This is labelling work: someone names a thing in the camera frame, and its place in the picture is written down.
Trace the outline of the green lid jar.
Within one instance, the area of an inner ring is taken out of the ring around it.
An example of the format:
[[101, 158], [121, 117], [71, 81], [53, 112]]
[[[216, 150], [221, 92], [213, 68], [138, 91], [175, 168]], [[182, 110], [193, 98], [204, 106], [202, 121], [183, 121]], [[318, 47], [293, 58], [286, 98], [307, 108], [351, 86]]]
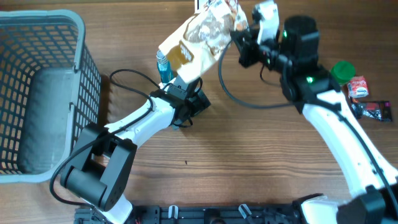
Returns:
[[331, 69], [331, 74], [340, 85], [345, 85], [356, 75], [356, 69], [348, 61], [339, 61]]

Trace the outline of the red tissue pack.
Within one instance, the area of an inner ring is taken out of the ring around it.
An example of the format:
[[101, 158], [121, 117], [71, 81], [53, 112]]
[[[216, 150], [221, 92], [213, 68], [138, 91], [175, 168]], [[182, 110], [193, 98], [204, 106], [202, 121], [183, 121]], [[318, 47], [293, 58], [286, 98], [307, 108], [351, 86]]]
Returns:
[[353, 77], [347, 87], [351, 98], [362, 98], [369, 95], [368, 84], [363, 76]]

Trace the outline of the black red packaged item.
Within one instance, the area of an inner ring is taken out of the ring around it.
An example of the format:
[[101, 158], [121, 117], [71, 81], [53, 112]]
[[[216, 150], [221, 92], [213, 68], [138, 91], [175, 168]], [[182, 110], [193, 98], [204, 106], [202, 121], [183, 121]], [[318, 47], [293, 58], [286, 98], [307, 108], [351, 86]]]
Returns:
[[356, 119], [363, 116], [383, 122], [392, 122], [390, 101], [359, 101], [350, 98], [351, 110]]

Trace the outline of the blue mouthwash bottle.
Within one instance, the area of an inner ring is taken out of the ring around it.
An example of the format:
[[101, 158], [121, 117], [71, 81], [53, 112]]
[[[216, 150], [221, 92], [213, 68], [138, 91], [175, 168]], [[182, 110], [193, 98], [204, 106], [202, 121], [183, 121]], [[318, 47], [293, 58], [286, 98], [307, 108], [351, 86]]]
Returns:
[[162, 83], [170, 82], [174, 78], [174, 74], [167, 57], [160, 50], [158, 50], [156, 53], [156, 59], [157, 69], [159, 71]]

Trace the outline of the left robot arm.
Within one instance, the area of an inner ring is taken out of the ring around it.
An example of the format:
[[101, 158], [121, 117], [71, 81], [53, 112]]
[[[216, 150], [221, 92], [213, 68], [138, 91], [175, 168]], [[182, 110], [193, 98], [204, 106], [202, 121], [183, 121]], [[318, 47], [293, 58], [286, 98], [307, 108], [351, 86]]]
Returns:
[[192, 118], [211, 105], [202, 79], [179, 78], [147, 96], [147, 102], [124, 119], [99, 127], [86, 125], [72, 154], [59, 166], [60, 184], [77, 197], [76, 223], [126, 223], [133, 205], [124, 196], [137, 150], [159, 131], [188, 128]]

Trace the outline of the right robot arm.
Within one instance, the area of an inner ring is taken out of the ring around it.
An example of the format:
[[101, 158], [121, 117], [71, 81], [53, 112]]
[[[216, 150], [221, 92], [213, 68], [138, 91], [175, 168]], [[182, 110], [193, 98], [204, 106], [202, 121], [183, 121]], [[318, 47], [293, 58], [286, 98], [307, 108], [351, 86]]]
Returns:
[[319, 31], [309, 16], [291, 16], [272, 38], [260, 30], [233, 31], [244, 67], [262, 63], [280, 74], [288, 104], [318, 131], [343, 172], [351, 199], [314, 194], [297, 202], [304, 223], [396, 223], [397, 169], [377, 150], [353, 116], [340, 84], [318, 64]]

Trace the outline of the beige plastic pouch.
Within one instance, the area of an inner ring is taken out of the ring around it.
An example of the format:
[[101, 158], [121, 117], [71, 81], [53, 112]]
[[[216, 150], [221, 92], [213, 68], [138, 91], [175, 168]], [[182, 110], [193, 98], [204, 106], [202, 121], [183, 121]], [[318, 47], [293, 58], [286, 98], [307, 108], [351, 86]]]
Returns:
[[207, 1], [159, 45], [159, 50], [172, 71], [191, 83], [220, 59], [231, 32], [247, 27], [247, 17], [237, 0]]

